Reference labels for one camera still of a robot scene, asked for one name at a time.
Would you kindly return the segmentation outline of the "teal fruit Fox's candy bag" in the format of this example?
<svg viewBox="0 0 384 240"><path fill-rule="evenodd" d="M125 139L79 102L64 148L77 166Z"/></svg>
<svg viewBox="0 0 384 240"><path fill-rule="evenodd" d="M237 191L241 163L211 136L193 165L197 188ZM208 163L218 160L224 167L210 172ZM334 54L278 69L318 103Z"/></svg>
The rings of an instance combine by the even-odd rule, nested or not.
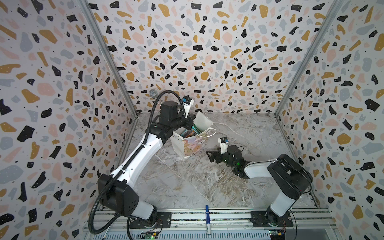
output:
<svg viewBox="0 0 384 240"><path fill-rule="evenodd" d="M190 130L184 130L180 136L185 139L185 138L190 138L194 136L202 137L205 138L205 136L202 135L202 132L195 126L193 125Z"/></svg>

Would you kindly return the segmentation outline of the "white paper gift bag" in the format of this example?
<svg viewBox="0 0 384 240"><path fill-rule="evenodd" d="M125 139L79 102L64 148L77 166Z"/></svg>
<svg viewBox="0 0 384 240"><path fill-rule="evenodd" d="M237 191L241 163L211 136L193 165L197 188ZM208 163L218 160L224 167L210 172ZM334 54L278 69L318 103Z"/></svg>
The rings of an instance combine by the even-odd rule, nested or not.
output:
<svg viewBox="0 0 384 240"><path fill-rule="evenodd" d="M213 128L214 122L211 121L206 115L198 112L196 118L194 119L193 125L195 125L205 138L194 136L190 138L183 139L180 134L186 130L180 128L179 130L173 132L170 140L172 143L173 150L181 159L187 159L192 155L199 152L207 143L208 138L214 136L217 132Z"/></svg>

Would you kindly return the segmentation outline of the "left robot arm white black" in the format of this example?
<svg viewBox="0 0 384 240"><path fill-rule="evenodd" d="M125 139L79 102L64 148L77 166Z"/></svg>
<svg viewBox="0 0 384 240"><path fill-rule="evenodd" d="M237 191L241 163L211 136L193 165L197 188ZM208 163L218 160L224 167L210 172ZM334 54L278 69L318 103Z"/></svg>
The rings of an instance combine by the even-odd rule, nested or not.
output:
<svg viewBox="0 0 384 240"><path fill-rule="evenodd" d="M134 186L150 159L173 132L192 128L194 117L189 115L189 110L193 104L187 96L180 103L166 101L161 104L159 115L150 116L146 133L134 152L110 175L100 176L96 206L102 204L115 211L117 216L140 218L151 223L157 219L157 207L140 200Z"/></svg>

